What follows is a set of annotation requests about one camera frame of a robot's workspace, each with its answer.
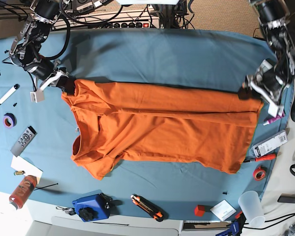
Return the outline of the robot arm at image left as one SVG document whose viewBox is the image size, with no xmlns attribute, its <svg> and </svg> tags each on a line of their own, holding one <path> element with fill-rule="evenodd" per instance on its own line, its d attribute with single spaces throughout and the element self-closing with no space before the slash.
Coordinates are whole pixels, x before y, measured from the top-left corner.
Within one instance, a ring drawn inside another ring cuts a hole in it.
<svg viewBox="0 0 295 236">
<path fill-rule="evenodd" d="M 29 73 L 33 85 L 30 97 L 35 103 L 44 100 L 44 90 L 47 87 L 57 87 L 71 95 L 75 92 L 75 78 L 69 75 L 66 68 L 59 67 L 59 58 L 66 51 L 71 35 L 71 26 L 63 3 L 69 3 L 69 1 L 32 1 L 30 8 L 33 13 L 27 17 L 23 28 L 15 37 L 8 51 L 9 56 L 2 60 L 2 63 L 20 66 Z M 64 46 L 56 55 L 45 57 L 39 51 L 58 20 L 63 20 L 66 24 Z"/>
</svg>

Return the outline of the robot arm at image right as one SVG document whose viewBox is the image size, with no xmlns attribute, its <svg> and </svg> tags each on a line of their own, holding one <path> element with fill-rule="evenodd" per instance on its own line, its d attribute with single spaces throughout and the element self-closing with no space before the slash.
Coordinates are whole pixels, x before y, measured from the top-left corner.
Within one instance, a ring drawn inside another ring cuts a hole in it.
<svg viewBox="0 0 295 236">
<path fill-rule="evenodd" d="M 261 98 L 268 104 L 268 114 L 280 116 L 284 106 L 281 98 L 295 79 L 295 29 L 291 13 L 283 0 L 251 0 L 258 14 L 261 33 L 276 60 L 265 59 L 255 74 L 246 75 L 238 91 L 240 99 Z"/>
</svg>

